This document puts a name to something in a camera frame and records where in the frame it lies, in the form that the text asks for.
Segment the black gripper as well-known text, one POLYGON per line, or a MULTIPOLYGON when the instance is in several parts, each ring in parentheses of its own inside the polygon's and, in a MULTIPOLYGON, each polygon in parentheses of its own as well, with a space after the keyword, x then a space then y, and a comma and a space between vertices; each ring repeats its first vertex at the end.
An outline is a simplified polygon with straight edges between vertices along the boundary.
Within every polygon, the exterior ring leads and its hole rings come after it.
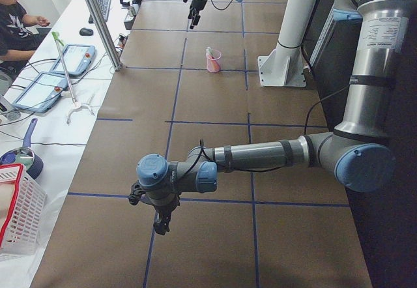
POLYGON ((190 13, 188 19, 190 21, 190 29, 197 26, 200 20, 199 12, 202 11, 206 5, 206 0, 193 0, 190 5, 190 13))
POLYGON ((171 213, 180 205, 179 196, 166 196, 162 199, 149 198, 155 208, 153 228, 155 233, 165 235, 170 232, 171 213))

